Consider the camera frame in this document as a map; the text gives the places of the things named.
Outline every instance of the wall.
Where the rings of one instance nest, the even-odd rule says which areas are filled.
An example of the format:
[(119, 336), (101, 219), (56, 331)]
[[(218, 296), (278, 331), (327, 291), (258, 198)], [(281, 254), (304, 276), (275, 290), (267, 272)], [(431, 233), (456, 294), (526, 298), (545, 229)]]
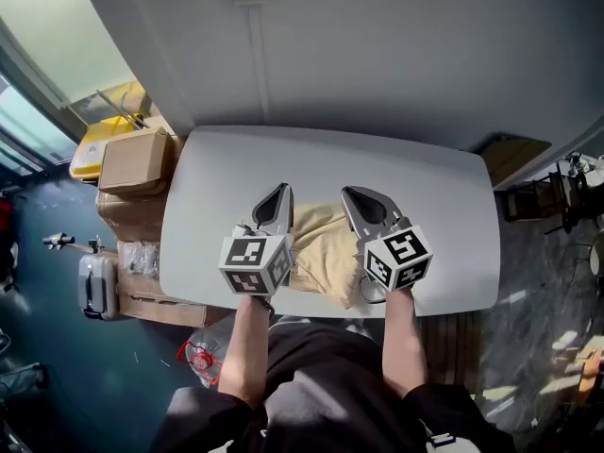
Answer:
[(604, 113), (604, 0), (92, 1), (180, 133), (266, 123), (465, 149), (507, 132), (551, 154)]
[(90, 0), (0, 0), (0, 19), (67, 102), (134, 79)]

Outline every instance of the suitcase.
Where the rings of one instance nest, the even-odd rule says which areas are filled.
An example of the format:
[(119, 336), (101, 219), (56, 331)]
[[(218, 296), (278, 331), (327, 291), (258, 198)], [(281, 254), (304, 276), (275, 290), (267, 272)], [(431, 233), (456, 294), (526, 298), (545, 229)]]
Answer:
[(116, 259), (84, 255), (77, 272), (77, 303), (90, 319), (120, 319), (117, 296)]

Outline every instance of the black shirt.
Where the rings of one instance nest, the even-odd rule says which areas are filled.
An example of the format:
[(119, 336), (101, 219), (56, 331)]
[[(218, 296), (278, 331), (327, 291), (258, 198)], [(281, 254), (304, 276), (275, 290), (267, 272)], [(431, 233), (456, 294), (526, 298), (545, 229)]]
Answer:
[(426, 452), (430, 433), (512, 452), (465, 388), (425, 384), (404, 399), (382, 380), (381, 349), (353, 332), (315, 324), (273, 327), (263, 408), (205, 388), (176, 391), (155, 452)]

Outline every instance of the folded fabric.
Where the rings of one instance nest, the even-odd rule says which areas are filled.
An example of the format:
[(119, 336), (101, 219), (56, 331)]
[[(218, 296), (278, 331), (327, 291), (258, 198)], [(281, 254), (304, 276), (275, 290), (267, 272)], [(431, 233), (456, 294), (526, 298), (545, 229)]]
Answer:
[(341, 205), (294, 207), (295, 258), (291, 287), (318, 292), (350, 308), (358, 295), (361, 266), (355, 260), (357, 236)]

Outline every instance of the gray floor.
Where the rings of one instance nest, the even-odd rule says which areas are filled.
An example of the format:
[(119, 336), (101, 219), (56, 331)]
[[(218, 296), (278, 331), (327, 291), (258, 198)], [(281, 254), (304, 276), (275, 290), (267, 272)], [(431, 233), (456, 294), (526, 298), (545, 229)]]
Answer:
[[(80, 313), (80, 254), (49, 251), (42, 237), (64, 231), (85, 243), (98, 234), (110, 246), (112, 235), (96, 214), (94, 197), (93, 187), (60, 179), (17, 200), (20, 293), (0, 296), (0, 327), (13, 340), (3, 365), (50, 365), (60, 381), (51, 376), (50, 394), (61, 422), (90, 450), (143, 452), (173, 391), (197, 384), (189, 366), (175, 359), (191, 330), (138, 320), (102, 323)], [(590, 242), (596, 228), (583, 223), (570, 236), (544, 238), (543, 231), (556, 224), (556, 219), (501, 223), (499, 303), (484, 312), (480, 390), (518, 389), (498, 401), (479, 394), (477, 402), (491, 422), (514, 433), (519, 445), (541, 432), (561, 400), (558, 394), (539, 394), (562, 374), (554, 361), (561, 352), (552, 344), (568, 330), (579, 334), (571, 345), (581, 344), (589, 317), (598, 314), (587, 264), (577, 262), (587, 249), (571, 244)], [(592, 331), (600, 330), (598, 318)], [(536, 428), (533, 419), (539, 422)]]
[[(594, 222), (583, 221), (571, 234), (544, 236), (560, 224), (500, 220), (501, 278), (495, 307), (483, 313), (483, 349), (478, 389), (512, 386), (512, 393), (490, 401), (477, 395), (486, 418), (514, 435), (519, 448), (539, 437), (559, 417), (569, 390), (540, 394), (565, 372), (569, 361), (604, 328), (603, 304), (589, 269), (589, 248), (597, 234)], [(590, 318), (594, 321), (589, 332)], [(554, 348), (566, 332), (577, 338), (562, 350)]]

